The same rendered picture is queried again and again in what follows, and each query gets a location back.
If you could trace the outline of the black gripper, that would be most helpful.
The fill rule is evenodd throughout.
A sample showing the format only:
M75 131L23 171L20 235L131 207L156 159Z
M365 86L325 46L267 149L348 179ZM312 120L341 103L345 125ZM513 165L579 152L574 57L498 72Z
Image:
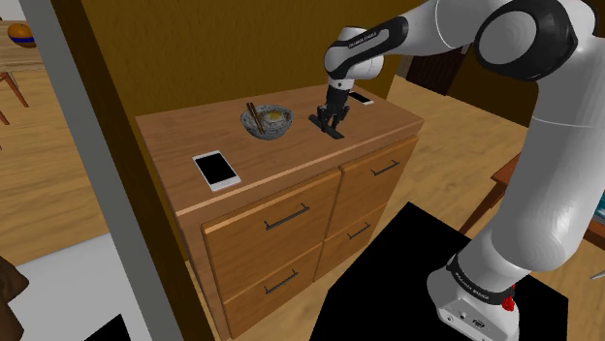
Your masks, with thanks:
M317 117L321 130L325 130L329 126L332 117L333 129L345 119L349 111L349 107L346 106L348 93L349 91L346 89L339 89L332 86L328 87L325 107L317 108Z

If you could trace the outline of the black flat remote control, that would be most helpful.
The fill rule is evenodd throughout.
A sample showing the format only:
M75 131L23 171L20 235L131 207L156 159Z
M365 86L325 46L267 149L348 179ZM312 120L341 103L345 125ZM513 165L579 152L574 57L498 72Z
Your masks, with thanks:
M308 116L308 119L317 126L323 133L329 135L334 140L340 140L344 138L344 135L338 132L335 128L333 128L330 124L328 124L325 120L320 119L317 115L311 114Z

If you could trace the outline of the grey patterned bowl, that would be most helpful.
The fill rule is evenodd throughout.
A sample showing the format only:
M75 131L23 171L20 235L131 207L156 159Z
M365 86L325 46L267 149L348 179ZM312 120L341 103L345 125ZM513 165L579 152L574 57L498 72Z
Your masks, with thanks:
M240 116L240 122L244 129L254 138L260 140L276 140L282 137L290 128L293 121L293 112L278 105L260 105L255 107L265 133L260 134L258 127L246 109Z

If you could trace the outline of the dark brown door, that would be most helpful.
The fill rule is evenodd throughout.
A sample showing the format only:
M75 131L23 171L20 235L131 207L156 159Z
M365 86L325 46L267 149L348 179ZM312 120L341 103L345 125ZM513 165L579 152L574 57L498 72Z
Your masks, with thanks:
M440 95L446 95L457 75L469 45L431 55L415 56L406 79Z

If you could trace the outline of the wooden chest of drawers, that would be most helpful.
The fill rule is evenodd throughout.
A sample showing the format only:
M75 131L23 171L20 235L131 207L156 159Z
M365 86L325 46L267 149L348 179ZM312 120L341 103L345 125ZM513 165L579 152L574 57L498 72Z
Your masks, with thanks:
M252 137L244 100L142 115L137 123L219 335L235 338L368 244L422 119L380 98L352 102L333 139L309 119L322 85L265 94L293 122ZM192 158L219 150L241 182L212 192Z

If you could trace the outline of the black robot stand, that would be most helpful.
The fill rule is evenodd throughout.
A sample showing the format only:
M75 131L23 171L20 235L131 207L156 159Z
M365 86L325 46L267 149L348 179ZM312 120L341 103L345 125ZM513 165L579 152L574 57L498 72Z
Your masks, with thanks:
M506 201L468 238L409 202L329 289L310 341L567 341L567 297L531 274L579 242L566 212Z

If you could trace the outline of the red-brown wooden table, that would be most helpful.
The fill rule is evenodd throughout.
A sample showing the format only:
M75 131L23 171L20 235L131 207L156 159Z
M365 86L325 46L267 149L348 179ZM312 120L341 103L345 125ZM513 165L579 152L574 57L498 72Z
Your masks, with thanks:
M491 180L494 181L493 188L460 227L460 233L466 234L486 212L502 199L517 166L519 157L520 155L517 155L492 175ZM594 215L589 223L584 239L605 251L605 218Z

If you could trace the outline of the light wooden table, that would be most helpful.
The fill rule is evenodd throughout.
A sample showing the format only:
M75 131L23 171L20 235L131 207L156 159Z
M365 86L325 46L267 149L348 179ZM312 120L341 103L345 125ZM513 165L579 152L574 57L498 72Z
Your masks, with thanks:
M6 81L21 104L28 108L29 105L18 88L13 72L37 71L45 66L37 47L18 46L8 37L7 29L13 23L27 24L24 20L3 20L0 17L0 82Z

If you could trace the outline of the orange and blue bowl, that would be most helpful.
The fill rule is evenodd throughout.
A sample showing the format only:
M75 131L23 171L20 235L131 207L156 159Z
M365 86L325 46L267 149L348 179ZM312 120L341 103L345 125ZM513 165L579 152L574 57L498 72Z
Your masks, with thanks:
M20 47L34 48L37 46L32 32L27 24L11 24L7 29L7 35L14 44Z

